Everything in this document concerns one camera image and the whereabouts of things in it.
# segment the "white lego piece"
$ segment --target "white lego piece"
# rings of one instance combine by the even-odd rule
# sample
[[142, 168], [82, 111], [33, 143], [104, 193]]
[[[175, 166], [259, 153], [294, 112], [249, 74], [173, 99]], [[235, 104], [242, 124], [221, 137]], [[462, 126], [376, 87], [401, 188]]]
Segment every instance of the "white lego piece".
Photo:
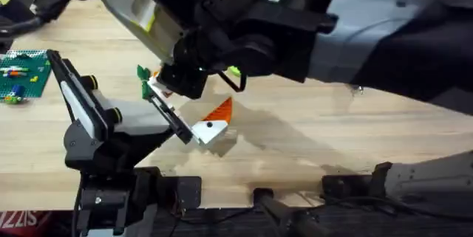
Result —
[[192, 126], [192, 133], [201, 146], [211, 146], [216, 139], [225, 134], [228, 124], [224, 120], [200, 121]]

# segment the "black mount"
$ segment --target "black mount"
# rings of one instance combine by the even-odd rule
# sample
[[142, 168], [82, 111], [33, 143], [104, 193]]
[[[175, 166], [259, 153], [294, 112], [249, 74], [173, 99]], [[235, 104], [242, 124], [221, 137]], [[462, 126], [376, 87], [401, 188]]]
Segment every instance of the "black mount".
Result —
[[200, 206], [200, 177], [163, 177], [156, 167], [113, 176], [83, 174], [81, 179], [77, 230], [82, 236], [104, 228], [121, 235], [143, 219], [149, 205], [172, 212]]
[[334, 233], [322, 227], [305, 209], [295, 209], [276, 201], [271, 189], [257, 188], [253, 192], [253, 204], [262, 208], [273, 219], [280, 236], [328, 237]]
[[[157, 167], [135, 168], [172, 135], [190, 140], [191, 136], [181, 125], [172, 124], [175, 121], [172, 111], [158, 109], [171, 125], [164, 132], [147, 135], [116, 132], [115, 126], [122, 122], [123, 115], [118, 108], [102, 107], [92, 93], [98, 89], [96, 78], [80, 76], [58, 52], [50, 50], [47, 55], [72, 121], [64, 135], [65, 163], [81, 172], [75, 205], [78, 215], [73, 223], [77, 222], [75, 229], [82, 236], [87, 236], [89, 230], [108, 228], [113, 229], [114, 235], [121, 235], [128, 226], [143, 219], [150, 205], [171, 212], [200, 206], [200, 177], [163, 177]], [[69, 102], [74, 103], [74, 110]], [[153, 104], [162, 109], [166, 106], [157, 100]]]

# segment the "small object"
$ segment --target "small object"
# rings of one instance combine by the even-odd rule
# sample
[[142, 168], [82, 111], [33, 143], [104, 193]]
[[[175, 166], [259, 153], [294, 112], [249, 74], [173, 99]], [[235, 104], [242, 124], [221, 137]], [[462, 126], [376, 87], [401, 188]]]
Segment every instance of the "small object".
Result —
[[224, 120], [227, 123], [231, 121], [231, 113], [232, 113], [232, 99], [229, 97], [226, 101], [224, 101], [220, 106], [218, 106], [215, 110], [213, 110], [210, 114], [208, 114], [203, 121], [215, 121], [215, 120]]
[[21, 76], [27, 76], [27, 73], [10, 70], [3, 74], [4, 78], [17, 78]]
[[30, 59], [30, 58], [31, 58], [31, 57], [30, 57], [28, 54], [26, 54], [26, 53], [22, 53], [22, 54], [20, 54], [20, 55], [17, 55], [16, 57], [19, 58], [19, 59]]
[[24, 86], [15, 85], [12, 88], [12, 91], [5, 96], [4, 100], [7, 104], [18, 104], [23, 98], [21, 97], [24, 93]]
[[30, 70], [29, 68], [20, 67], [20, 66], [10, 66], [10, 67], [0, 68], [0, 71], [2, 72], [8, 72], [8, 71], [28, 72], [29, 70]]
[[17, 96], [6, 96], [4, 98], [6, 104], [19, 104], [23, 99]]
[[147, 100], [148, 96], [151, 94], [151, 89], [147, 84], [148, 79], [151, 76], [151, 71], [148, 68], [143, 68], [141, 65], [138, 65], [136, 73], [141, 80], [141, 98]]
[[230, 66], [230, 72], [238, 78], [242, 75], [242, 73], [238, 70], [238, 67], [236, 66]]

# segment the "green lego piece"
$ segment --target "green lego piece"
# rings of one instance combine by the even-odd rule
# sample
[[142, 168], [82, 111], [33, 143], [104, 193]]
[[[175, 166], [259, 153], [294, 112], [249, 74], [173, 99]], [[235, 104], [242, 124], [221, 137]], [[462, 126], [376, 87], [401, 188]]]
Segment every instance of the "green lego piece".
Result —
[[141, 98], [147, 100], [148, 96], [151, 94], [151, 89], [147, 84], [148, 79], [151, 77], [151, 71], [148, 68], [143, 68], [141, 65], [138, 65], [136, 73], [141, 80]]

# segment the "wooden table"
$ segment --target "wooden table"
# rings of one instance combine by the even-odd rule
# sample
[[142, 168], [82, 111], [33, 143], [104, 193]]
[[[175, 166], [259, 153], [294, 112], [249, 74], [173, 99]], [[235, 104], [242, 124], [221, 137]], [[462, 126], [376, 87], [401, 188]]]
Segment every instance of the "wooden table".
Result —
[[[125, 100], [140, 101], [136, 66], [158, 67], [99, 0], [73, 1], [57, 22], [13, 49], [56, 49], [81, 74], [94, 74], [107, 97]], [[213, 148], [172, 138], [140, 163], [169, 176], [201, 176], [203, 207], [248, 206], [257, 187], [276, 189], [289, 205], [317, 205], [325, 174], [367, 174], [380, 162], [433, 159], [473, 144], [470, 117], [373, 89], [353, 97], [345, 85], [315, 80], [252, 78], [235, 94], [211, 78], [201, 100], [170, 101], [193, 122], [229, 95], [233, 120]], [[78, 172], [64, 165], [70, 121], [54, 77], [42, 98], [0, 105], [0, 123], [0, 210], [72, 209]]]

